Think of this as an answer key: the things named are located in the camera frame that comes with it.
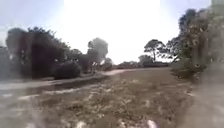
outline shrub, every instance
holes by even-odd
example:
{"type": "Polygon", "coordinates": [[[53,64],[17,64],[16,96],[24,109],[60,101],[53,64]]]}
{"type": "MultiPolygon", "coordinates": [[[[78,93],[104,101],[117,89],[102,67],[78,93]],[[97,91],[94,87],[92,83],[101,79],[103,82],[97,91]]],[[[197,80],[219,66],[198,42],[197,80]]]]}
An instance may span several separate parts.
{"type": "Polygon", "coordinates": [[[81,74],[80,66],[76,61],[68,61],[60,64],[54,71],[54,79],[71,79],[79,77],[81,74]]]}

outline grass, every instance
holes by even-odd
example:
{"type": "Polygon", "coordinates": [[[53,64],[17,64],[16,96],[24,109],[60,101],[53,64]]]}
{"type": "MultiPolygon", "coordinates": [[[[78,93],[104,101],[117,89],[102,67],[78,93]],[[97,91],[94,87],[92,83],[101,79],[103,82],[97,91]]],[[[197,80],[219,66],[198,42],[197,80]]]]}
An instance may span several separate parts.
{"type": "Polygon", "coordinates": [[[79,121],[90,128],[143,128],[147,120],[175,128],[191,105],[191,90],[168,68],[154,68],[125,72],[73,93],[41,95],[32,107],[47,128],[76,127],[79,121]]]}

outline dry grass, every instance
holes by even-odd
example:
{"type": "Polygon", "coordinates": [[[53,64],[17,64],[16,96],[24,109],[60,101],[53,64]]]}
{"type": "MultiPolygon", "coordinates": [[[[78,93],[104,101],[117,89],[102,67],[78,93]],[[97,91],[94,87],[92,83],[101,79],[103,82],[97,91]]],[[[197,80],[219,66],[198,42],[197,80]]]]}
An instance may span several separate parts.
{"type": "Polygon", "coordinates": [[[73,128],[79,121],[89,128],[144,128],[147,120],[175,128],[191,104],[191,89],[169,69],[155,68],[125,72],[73,93],[42,95],[33,107],[47,128],[73,128]]]}

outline overexposed sky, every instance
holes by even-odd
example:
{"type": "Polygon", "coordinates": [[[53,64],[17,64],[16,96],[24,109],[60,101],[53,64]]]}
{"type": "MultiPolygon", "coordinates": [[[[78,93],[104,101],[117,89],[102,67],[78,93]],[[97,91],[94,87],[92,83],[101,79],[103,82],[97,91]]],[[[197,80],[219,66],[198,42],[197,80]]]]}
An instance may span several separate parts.
{"type": "Polygon", "coordinates": [[[186,9],[210,5],[210,0],[20,0],[19,5],[8,2],[16,0],[2,1],[1,39],[11,27],[37,25],[57,31],[63,41],[85,53],[87,43],[100,37],[108,42],[108,57],[115,63],[138,60],[151,39],[166,43],[177,36],[178,18],[186,9]]]}

